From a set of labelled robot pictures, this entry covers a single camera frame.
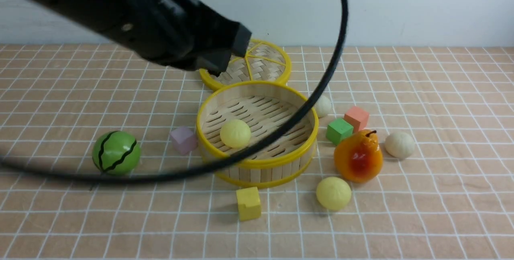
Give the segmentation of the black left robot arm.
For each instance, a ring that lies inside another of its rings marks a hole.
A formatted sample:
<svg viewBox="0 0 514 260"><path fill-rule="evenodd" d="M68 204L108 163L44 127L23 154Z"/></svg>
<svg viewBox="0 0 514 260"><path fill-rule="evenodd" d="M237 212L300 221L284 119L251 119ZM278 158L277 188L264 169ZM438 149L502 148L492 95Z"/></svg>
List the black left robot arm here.
<svg viewBox="0 0 514 260"><path fill-rule="evenodd" d="M200 0L32 0L160 66L225 72L251 31Z"/></svg>

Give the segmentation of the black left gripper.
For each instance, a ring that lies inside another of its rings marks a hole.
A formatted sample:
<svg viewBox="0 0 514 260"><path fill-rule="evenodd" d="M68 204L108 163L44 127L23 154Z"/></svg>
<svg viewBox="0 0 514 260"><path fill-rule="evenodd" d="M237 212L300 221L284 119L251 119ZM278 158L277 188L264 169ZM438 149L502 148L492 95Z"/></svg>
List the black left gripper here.
<svg viewBox="0 0 514 260"><path fill-rule="evenodd" d="M224 72L244 57L252 32L200 0L112 0L121 17L102 32L141 58L184 71Z"/></svg>

